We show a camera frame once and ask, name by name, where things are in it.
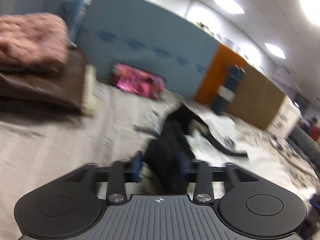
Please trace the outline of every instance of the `gray ribbed plate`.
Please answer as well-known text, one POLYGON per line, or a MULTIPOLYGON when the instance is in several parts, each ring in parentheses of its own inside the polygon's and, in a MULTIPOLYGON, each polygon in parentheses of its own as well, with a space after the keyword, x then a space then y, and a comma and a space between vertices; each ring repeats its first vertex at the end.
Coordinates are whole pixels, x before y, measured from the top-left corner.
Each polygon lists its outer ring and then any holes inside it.
MULTIPOLYGON (((250 240, 226 227, 211 207, 183 196, 132 196, 107 208, 91 229, 70 240, 250 240)), ((21 240, 33 240, 24 236, 21 240)), ((283 240, 301 240, 292 234, 283 240)))

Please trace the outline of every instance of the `orange panel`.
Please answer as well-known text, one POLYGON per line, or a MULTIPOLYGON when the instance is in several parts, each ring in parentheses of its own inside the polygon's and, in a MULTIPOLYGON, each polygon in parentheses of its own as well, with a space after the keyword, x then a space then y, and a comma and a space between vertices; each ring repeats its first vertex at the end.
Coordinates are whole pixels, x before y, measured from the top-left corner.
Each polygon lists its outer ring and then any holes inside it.
POLYGON ((211 65, 208 67, 206 77, 200 85, 194 100, 201 104, 211 105, 218 94, 218 88, 225 80, 229 68, 233 65, 244 68, 246 61, 233 50, 221 44, 216 50, 211 65))

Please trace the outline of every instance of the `crosshair symbol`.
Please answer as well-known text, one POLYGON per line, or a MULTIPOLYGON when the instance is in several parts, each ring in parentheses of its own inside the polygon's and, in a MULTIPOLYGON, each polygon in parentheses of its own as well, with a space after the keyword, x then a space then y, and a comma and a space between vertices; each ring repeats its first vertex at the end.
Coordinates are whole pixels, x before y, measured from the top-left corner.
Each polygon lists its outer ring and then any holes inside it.
POLYGON ((161 203, 161 202, 165 201, 165 199, 159 197, 159 198, 155 199, 155 201, 157 201, 158 203, 161 203))

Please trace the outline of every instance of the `black circular cover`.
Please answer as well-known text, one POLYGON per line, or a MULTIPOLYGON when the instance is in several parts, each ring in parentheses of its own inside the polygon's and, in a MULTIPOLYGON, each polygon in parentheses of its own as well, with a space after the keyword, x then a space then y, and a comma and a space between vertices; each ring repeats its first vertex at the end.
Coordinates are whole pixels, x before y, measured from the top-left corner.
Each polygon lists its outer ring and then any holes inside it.
POLYGON ((297 195, 271 182, 244 182, 221 198, 218 212, 242 233, 277 237, 299 228, 306 207, 297 195))
POLYGON ((37 239, 63 239, 89 228, 101 213, 98 197, 78 183, 56 182, 18 200, 14 217, 20 231, 37 239))

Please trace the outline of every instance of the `red shirt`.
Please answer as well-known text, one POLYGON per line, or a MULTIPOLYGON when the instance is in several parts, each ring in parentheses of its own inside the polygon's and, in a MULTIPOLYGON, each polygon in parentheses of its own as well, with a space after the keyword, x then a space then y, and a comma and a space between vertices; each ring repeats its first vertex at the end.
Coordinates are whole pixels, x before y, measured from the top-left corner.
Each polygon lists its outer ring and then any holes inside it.
POLYGON ((310 137, 312 140, 316 141, 319 139, 320 136, 320 130, 318 127, 316 126, 312 126, 311 127, 311 133, 310 133, 310 137))

